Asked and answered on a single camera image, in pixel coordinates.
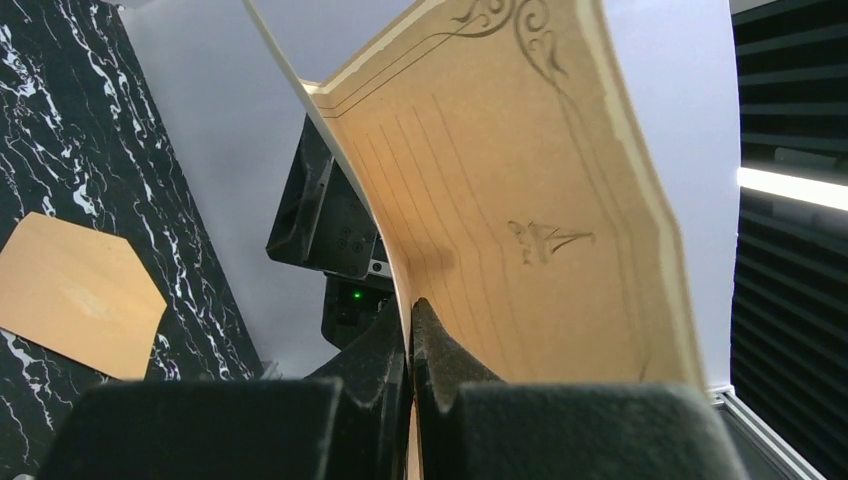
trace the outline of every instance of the paper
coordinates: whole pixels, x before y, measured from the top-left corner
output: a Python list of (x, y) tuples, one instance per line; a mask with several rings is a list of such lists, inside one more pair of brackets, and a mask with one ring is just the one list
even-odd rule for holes
[(0, 251), (0, 328), (142, 379), (165, 301), (126, 240), (37, 213)]
[(419, 1), (309, 91), (407, 331), (426, 297), (510, 381), (703, 387), (680, 233), (600, 2)]

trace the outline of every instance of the white backdrop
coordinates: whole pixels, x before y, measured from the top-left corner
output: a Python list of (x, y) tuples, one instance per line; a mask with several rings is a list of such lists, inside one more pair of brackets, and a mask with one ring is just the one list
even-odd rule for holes
[[(320, 334), (323, 275), (264, 252), (303, 109), (240, 0), (116, 3), (128, 6), (136, 55), (260, 357), (286, 375), (310, 373), (335, 352)], [(410, 1), (256, 3), (298, 74), (320, 80)], [(707, 381), (726, 385), (740, 159), (730, 11), (715, 0), (605, 6), (683, 230)]]

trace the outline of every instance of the black slatted ceiling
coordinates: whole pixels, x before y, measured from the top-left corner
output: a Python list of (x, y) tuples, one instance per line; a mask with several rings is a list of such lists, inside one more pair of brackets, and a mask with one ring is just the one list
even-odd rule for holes
[[(733, 16), (742, 164), (848, 184), (848, 1)], [(848, 479), (848, 213), (742, 192), (731, 376), (823, 475)]]

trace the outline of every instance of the fluorescent light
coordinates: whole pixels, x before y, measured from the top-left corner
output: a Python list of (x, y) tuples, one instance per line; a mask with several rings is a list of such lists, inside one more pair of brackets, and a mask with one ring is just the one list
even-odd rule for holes
[(742, 167), (739, 186), (848, 211), (848, 187)]

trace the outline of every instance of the black marble surface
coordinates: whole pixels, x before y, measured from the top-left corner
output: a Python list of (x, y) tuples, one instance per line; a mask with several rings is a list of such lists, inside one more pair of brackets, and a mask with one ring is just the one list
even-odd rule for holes
[[(33, 211), (120, 235), (168, 303), (147, 378), (258, 374), (116, 8), (0, 0), (0, 108), (0, 247)], [(111, 380), (0, 334), (3, 479), (35, 474), (75, 400)]]

